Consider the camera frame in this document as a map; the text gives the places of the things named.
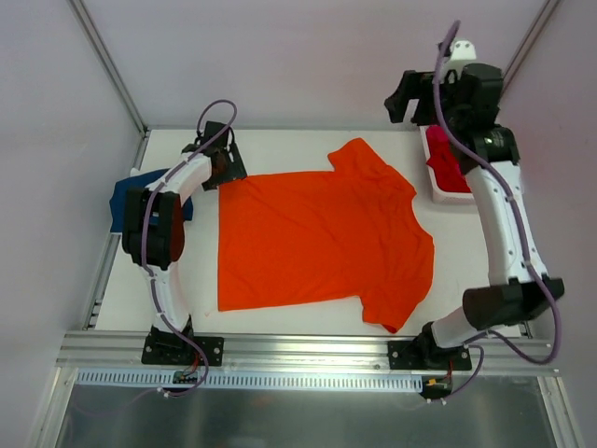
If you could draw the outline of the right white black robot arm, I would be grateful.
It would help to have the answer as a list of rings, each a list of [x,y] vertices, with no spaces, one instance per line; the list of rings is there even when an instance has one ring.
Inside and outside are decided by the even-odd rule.
[[[425,324],[404,350],[428,369],[447,365],[465,346],[484,336],[504,342],[522,359],[547,365],[559,353],[562,321],[557,300],[561,278],[552,277],[538,254],[523,204],[520,153],[514,133],[497,123],[503,76],[499,68],[469,63],[440,75],[407,70],[384,102],[393,123],[403,121],[409,101],[412,122],[437,125],[469,186],[479,212],[489,265],[489,284],[470,288],[456,311]],[[542,358],[525,354],[499,332],[551,311],[554,340]]]

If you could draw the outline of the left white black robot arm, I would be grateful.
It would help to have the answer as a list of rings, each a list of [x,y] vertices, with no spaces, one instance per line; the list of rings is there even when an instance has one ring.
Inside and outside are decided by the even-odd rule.
[[[144,273],[156,310],[150,334],[168,335],[161,349],[172,363],[184,364],[195,352],[178,270],[186,243],[184,205],[197,190],[246,177],[231,125],[209,121],[173,167],[145,186],[126,189],[123,251]]]

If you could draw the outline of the orange t shirt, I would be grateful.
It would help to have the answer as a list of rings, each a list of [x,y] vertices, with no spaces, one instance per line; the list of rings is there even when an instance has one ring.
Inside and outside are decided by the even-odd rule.
[[[328,160],[328,171],[220,189],[220,311],[357,297],[366,323],[396,332],[426,298],[435,246],[414,214],[415,188],[361,138]]]

